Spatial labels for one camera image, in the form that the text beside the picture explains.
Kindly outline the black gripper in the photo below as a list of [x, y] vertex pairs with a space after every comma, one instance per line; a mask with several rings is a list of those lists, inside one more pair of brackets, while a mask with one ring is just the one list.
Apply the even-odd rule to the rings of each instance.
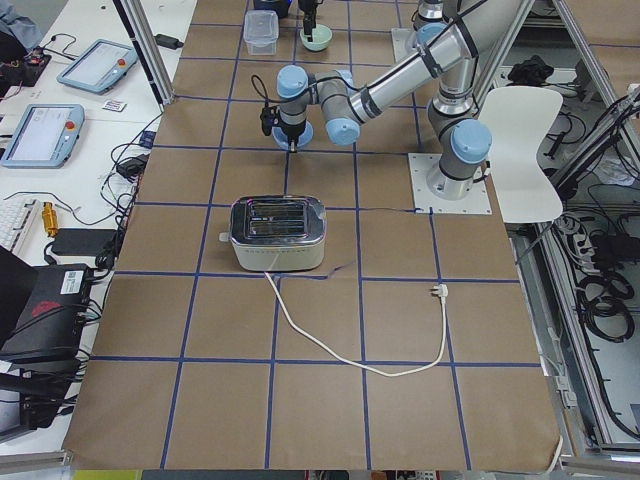
[[287, 123], [284, 120], [280, 122], [280, 136], [284, 142], [289, 142], [289, 152], [297, 152], [297, 143], [301, 142], [301, 138], [306, 130], [306, 121], [298, 123]]
[[313, 31], [315, 29], [315, 14], [320, 5], [320, 0], [299, 0], [299, 9], [303, 12], [303, 38], [313, 41]]

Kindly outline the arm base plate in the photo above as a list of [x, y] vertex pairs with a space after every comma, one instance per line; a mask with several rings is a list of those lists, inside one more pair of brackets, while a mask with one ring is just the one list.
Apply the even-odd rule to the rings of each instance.
[[480, 165], [466, 180], [453, 180], [440, 169], [440, 154], [409, 153], [414, 209], [424, 214], [491, 215]]
[[416, 52], [416, 32], [413, 28], [392, 28], [391, 41], [395, 63]]

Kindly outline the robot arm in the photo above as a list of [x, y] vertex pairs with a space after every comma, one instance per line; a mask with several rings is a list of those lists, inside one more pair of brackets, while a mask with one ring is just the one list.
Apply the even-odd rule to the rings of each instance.
[[[317, 8], [322, 1], [299, 0], [298, 7], [303, 12], [303, 37], [306, 40], [313, 39], [313, 30], [317, 26]], [[429, 23], [440, 22], [444, 18], [443, 2], [437, 0], [420, 0], [417, 9], [412, 16], [413, 29], [420, 30]]]
[[307, 108], [317, 105], [330, 141], [348, 146], [359, 139], [363, 125], [436, 80], [428, 119], [442, 154], [429, 170], [427, 186], [442, 199], [461, 199], [492, 145], [489, 128], [471, 113], [477, 60], [528, 10], [523, 1], [421, 1], [408, 54], [368, 84], [354, 86], [345, 70], [312, 75], [299, 66], [283, 67], [277, 75], [279, 98], [262, 109], [262, 130], [294, 152], [313, 136]]

